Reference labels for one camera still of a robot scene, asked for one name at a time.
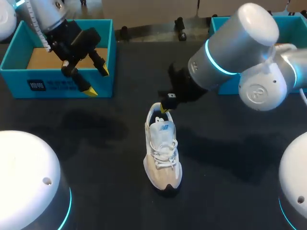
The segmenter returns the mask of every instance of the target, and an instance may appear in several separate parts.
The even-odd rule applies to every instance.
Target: dark table surface
[[[200,43],[118,44],[112,99],[15,100],[0,80],[0,129],[22,130],[56,152],[70,183],[79,230],[284,230],[278,205],[283,151],[307,130],[292,94],[256,112],[239,96],[209,93],[172,116],[182,187],[157,194],[146,176],[144,123],[167,68]],[[0,45],[2,57],[7,46]]]

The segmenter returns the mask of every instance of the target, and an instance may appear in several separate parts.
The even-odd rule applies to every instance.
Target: shoe tongue
[[[152,144],[158,148],[163,142],[172,145],[174,139],[174,123],[171,121],[159,121],[150,126]]]

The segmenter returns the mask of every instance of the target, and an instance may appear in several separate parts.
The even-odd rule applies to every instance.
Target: sneaker
[[[176,128],[169,112],[161,113],[161,103],[152,105],[145,123],[146,174],[161,191],[175,191],[182,179],[176,140]]]

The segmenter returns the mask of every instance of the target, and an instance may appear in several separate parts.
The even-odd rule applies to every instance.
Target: cyan storage bin
[[[300,16],[273,16],[273,18],[279,28],[278,43],[292,43],[297,48],[307,47],[307,24]],[[228,19],[229,17],[212,18],[209,35],[212,36]],[[238,94],[239,80],[240,76],[235,75],[220,87],[219,94]]]
[[[83,29],[94,27],[101,41],[98,48],[107,48],[106,65],[109,76],[103,77],[97,69],[79,69],[90,82],[98,97],[112,97],[116,62],[116,40],[112,20],[75,20]],[[0,66],[1,75],[14,98],[87,98],[79,92],[71,78],[66,78],[61,69],[26,69],[33,49],[43,47],[39,38],[25,22],[21,22]],[[33,91],[30,82],[37,82],[45,91]]]

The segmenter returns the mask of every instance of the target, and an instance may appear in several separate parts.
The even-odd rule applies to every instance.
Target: screw hole
[[[62,8],[62,5],[61,5],[58,1],[56,1],[55,5],[56,5],[56,7],[57,7],[58,9],[61,9],[61,8]]]
[[[297,199],[297,202],[299,204],[302,204],[303,202],[305,201],[305,198],[303,196],[300,196],[298,199]]]
[[[45,177],[45,178],[43,179],[43,183],[44,183],[45,185],[51,185],[51,184],[52,184],[52,181],[51,181],[51,179],[50,179],[49,177]]]

